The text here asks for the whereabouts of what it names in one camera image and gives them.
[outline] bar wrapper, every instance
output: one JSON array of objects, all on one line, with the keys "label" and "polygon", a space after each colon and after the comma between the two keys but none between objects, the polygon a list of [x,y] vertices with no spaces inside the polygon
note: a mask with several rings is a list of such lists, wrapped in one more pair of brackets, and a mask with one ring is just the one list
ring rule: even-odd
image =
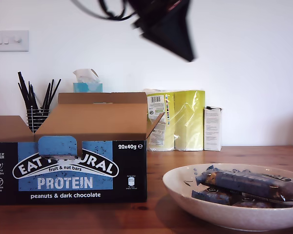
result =
[{"label": "bar wrapper", "polygon": [[250,171],[226,171],[210,166],[196,183],[241,194],[245,198],[293,205],[293,179]]},{"label": "bar wrapper", "polygon": [[233,204],[237,207],[248,207],[248,208],[273,208],[273,204],[266,201],[255,200],[250,198],[244,198],[241,201]]},{"label": "bar wrapper", "polygon": [[196,192],[192,190],[191,197],[222,205],[231,205],[232,200],[234,199],[233,194],[214,188],[207,188],[201,192]]}]

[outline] black cable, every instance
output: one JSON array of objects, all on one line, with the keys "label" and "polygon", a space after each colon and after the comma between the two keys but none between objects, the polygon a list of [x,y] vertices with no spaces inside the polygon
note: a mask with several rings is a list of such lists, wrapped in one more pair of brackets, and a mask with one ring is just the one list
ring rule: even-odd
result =
[{"label": "black cable", "polygon": [[127,0],[123,0],[123,7],[124,8],[123,8],[123,12],[119,16],[114,16],[114,14],[112,12],[108,11],[104,0],[99,0],[101,8],[108,15],[108,17],[103,17],[103,16],[100,16],[100,15],[94,13],[93,11],[90,11],[88,8],[86,8],[84,5],[82,5],[79,2],[79,0],[71,0],[71,1],[75,6],[77,6],[80,10],[82,10],[86,14],[93,16],[93,17],[96,17],[96,18],[99,18],[99,19],[102,19],[102,20],[124,21],[124,20],[126,20],[136,14],[134,12],[134,13],[130,14],[129,16],[123,17],[125,10],[126,10]]}]

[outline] open cardboard box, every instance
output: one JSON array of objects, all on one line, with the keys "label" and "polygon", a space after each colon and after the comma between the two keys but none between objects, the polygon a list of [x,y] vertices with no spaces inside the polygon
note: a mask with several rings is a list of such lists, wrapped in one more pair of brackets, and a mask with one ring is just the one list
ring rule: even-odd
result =
[{"label": "open cardboard box", "polygon": [[33,134],[0,116],[0,204],[141,202],[147,198],[145,93],[60,93]]}]

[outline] eat natural logo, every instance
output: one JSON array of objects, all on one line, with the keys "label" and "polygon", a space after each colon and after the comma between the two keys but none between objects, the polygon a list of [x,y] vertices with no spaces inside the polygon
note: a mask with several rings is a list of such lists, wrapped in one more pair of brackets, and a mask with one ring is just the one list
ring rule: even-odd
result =
[{"label": "eat natural logo", "polygon": [[30,176],[36,176],[58,171],[74,171],[83,172],[94,175],[107,177],[116,177],[119,168],[110,159],[83,149],[83,160],[54,160],[46,159],[39,156],[38,153],[33,154],[20,161],[13,168],[13,176],[16,179],[22,179]]}]

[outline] barcode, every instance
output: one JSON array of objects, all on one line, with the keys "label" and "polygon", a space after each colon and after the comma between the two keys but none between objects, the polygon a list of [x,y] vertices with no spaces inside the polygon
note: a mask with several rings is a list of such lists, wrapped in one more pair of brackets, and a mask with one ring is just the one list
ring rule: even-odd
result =
[{"label": "barcode", "polygon": [[161,96],[152,96],[151,102],[161,102]]}]

